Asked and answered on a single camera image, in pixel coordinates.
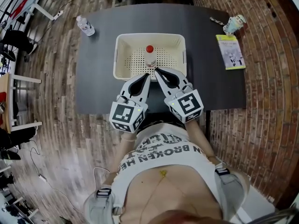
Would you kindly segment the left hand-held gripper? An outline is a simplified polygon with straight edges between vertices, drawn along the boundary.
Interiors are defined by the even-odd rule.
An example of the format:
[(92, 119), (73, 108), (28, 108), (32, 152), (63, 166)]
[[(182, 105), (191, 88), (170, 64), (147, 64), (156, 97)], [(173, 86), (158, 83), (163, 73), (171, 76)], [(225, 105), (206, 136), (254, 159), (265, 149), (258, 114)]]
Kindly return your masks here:
[(148, 98), (151, 83), (149, 73), (134, 76), (125, 82), (121, 89), (121, 95), (112, 103), (109, 122), (114, 129), (135, 133), (145, 119), (148, 109)]

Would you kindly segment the clear plastic water bottle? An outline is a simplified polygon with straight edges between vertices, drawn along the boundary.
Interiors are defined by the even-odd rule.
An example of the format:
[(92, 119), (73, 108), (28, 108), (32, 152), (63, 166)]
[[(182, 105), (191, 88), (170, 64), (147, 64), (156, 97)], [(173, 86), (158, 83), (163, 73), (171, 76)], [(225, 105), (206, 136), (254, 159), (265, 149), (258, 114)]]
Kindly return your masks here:
[(95, 28), (91, 23), (81, 15), (76, 17), (77, 26), (87, 35), (92, 36), (95, 33)]

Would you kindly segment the cartoon figurine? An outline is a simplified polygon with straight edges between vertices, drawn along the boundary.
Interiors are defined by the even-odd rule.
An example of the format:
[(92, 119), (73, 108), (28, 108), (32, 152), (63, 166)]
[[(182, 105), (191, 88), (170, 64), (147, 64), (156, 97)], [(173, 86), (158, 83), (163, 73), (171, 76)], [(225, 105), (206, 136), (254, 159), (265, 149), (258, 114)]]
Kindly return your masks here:
[(230, 17), (227, 24), (223, 26), (223, 31), (228, 36), (233, 36), (235, 31), (241, 29), (246, 24), (246, 19), (243, 15)]

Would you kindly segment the person's left forearm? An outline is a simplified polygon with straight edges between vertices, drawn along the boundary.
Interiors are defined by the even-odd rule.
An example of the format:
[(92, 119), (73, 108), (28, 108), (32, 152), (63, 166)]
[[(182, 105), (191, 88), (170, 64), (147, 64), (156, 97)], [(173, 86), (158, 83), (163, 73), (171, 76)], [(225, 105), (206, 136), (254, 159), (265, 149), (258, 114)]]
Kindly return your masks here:
[(103, 185), (111, 185), (113, 183), (114, 178), (117, 175), (119, 165), (124, 158), (124, 156), (134, 150), (135, 142), (136, 142), (136, 133), (123, 133), (121, 135), (120, 145), (116, 149), (116, 155), (110, 166), (110, 173), (107, 176), (107, 179), (103, 182)]

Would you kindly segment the person's chest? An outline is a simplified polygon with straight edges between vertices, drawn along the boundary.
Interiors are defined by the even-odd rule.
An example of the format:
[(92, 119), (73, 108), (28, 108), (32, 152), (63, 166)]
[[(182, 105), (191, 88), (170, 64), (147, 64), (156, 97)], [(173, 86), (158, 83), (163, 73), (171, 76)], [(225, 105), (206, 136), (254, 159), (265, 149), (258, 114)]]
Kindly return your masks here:
[(222, 211), (203, 178), (191, 167), (171, 165), (138, 174), (130, 183), (121, 224), (148, 224), (169, 211), (222, 219)]

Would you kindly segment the yellow-green book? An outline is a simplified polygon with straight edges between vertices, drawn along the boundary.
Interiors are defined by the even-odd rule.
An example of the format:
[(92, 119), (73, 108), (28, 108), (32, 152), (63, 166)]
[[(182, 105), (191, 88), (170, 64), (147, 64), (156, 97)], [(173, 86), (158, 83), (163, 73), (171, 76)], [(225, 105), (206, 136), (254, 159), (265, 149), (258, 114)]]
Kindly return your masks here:
[(245, 69), (245, 61), (237, 38), (228, 35), (216, 35), (224, 61), (225, 70)]

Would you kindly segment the dark grey table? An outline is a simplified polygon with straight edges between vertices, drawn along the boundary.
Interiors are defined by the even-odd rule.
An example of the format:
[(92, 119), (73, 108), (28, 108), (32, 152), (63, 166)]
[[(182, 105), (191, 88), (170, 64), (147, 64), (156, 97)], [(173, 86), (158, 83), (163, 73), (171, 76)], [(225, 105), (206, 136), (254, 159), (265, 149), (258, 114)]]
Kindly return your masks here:
[(228, 13), (182, 4), (138, 4), (102, 9), (88, 15), (94, 35), (81, 36), (76, 70), (76, 110), (108, 114), (121, 92), (122, 80), (113, 76), (118, 35), (168, 33), (185, 38), (187, 79), (199, 92), (205, 110), (246, 107), (243, 70), (226, 70), (216, 35)]

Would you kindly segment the wooden table with white legs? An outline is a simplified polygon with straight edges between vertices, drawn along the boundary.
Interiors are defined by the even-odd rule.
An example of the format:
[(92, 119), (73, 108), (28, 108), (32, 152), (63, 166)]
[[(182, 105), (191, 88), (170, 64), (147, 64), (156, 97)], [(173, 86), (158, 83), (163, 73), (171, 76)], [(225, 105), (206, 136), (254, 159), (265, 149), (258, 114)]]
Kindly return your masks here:
[(14, 119), (14, 112), (13, 112), (14, 109), (13, 90), (16, 89), (14, 87), (14, 80), (37, 83), (37, 84), (40, 84), (42, 82), (41, 79), (24, 77), (24, 76), (19, 76), (10, 73), (6, 73), (5, 75), (0, 77), (0, 92), (5, 92), (7, 94), (6, 101), (5, 101), (6, 107), (2, 114), (2, 120), (3, 120), (2, 129), (6, 130), (8, 133), (26, 129), (26, 128), (41, 126), (43, 124), (42, 122), (33, 122), (29, 124), (14, 126), (14, 123), (16, 122), (16, 119)]

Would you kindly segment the white desk with red graphic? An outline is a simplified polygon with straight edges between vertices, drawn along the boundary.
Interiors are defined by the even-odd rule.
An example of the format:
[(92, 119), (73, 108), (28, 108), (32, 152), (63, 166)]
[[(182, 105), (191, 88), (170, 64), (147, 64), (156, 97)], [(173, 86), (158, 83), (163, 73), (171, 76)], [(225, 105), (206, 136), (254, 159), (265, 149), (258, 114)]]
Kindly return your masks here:
[(42, 8), (38, 4), (38, 1), (39, 0), (4, 0), (0, 5), (0, 30), (8, 29), (9, 26), (20, 17), (24, 17), (27, 14), (33, 15), (35, 9), (53, 21), (54, 16)]

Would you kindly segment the cream perforated plastic basket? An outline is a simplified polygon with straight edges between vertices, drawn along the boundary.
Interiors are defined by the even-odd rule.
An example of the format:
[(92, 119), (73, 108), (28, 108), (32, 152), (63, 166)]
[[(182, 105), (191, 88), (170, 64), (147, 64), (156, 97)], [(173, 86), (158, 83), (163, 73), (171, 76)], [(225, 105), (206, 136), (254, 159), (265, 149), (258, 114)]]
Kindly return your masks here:
[[(145, 65), (144, 52), (152, 45), (157, 54), (154, 67)], [(128, 81), (134, 76), (149, 73), (156, 81), (154, 69), (166, 67), (187, 75), (185, 38), (178, 34), (132, 33), (121, 34), (116, 38), (114, 53), (114, 78)]]

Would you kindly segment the white printed t-shirt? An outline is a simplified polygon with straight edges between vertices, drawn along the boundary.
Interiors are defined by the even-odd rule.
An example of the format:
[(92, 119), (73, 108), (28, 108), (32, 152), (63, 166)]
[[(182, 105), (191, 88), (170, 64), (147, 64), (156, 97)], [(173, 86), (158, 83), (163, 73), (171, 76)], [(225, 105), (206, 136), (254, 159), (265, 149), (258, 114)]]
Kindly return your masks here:
[(217, 202), (221, 202), (215, 180), (215, 165), (206, 158), (198, 146), (183, 139), (177, 128), (171, 128), (170, 131), (174, 132), (171, 136), (176, 138), (178, 142), (167, 143), (159, 140), (154, 143), (157, 136), (150, 135), (140, 143), (135, 151), (128, 153), (121, 160), (111, 186), (114, 208), (123, 207), (128, 187), (135, 176), (145, 170), (168, 165), (183, 165), (195, 169)]

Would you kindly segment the person's right forearm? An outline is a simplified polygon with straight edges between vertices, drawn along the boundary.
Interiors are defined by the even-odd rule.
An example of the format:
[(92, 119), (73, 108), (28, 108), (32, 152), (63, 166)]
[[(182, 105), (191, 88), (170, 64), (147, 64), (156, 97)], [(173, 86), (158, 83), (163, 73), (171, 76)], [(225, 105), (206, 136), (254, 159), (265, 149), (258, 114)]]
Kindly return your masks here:
[(201, 148), (206, 157), (209, 159), (209, 161), (211, 161), (215, 165), (219, 164), (219, 161), (217, 160), (214, 154), (212, 146), (205, 137), (205, 134), (202, 132), (197, 121), (193, 119), (185, 123), (185, 128), (188, 133), (190, 142)]

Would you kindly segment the red-capped white bottle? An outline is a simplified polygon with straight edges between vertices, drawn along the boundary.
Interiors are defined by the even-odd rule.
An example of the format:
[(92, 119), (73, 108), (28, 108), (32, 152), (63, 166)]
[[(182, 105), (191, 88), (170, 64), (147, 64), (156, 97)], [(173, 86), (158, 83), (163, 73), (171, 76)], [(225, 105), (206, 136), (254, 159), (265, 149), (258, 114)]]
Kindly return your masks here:
[(148, 67), (154, 67), (157, 63), (157, 54), (152, 45), (148, 45), (144, 52), (145, 65)]

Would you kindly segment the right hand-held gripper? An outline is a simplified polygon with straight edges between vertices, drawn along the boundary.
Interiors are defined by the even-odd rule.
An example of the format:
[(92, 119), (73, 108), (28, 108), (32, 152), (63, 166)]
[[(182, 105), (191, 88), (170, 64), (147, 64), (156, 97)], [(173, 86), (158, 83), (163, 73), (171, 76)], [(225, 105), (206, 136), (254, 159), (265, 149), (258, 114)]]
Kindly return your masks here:
[(187, 123), (202, 114), (204, 106), (199, 93), (181, 71), (160, 67), (154, 74), (166, 97), (165, 104), (179, 121)]

